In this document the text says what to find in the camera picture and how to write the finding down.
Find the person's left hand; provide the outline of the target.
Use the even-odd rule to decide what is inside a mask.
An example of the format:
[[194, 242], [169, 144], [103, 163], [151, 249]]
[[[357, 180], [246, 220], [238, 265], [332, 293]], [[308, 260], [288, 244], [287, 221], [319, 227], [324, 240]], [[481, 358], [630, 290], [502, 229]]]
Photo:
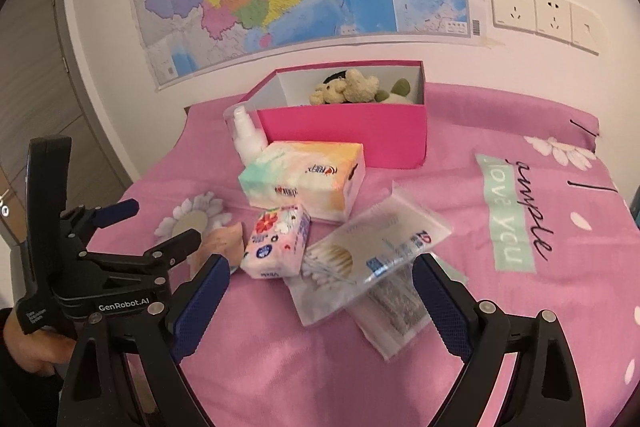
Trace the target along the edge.
[[72, 338], [47, 329], [25, 334], [14, 310], [4, 323], [2, 338], [17, 365], [39, 376], [52, 376], [59, 365], [67, 364], [76, 346]]

